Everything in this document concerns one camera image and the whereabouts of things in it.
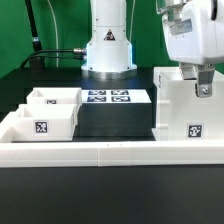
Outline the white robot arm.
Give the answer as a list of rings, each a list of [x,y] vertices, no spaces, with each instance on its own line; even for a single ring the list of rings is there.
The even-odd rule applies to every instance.
[[[126,37],[126,0],[90,0],[92,38],[85,74],[113,79],[135,70]],[[199,97],[212,95],[215,66],[224,62],[224,0],[156,0],[169,58],[182,78],[195,79]]]

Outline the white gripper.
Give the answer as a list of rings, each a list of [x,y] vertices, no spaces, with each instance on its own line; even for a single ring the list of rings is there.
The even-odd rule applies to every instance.
[[[213,64],[224,62],[224,0],[156,0],[169,58],[199,98],[212,96]]]

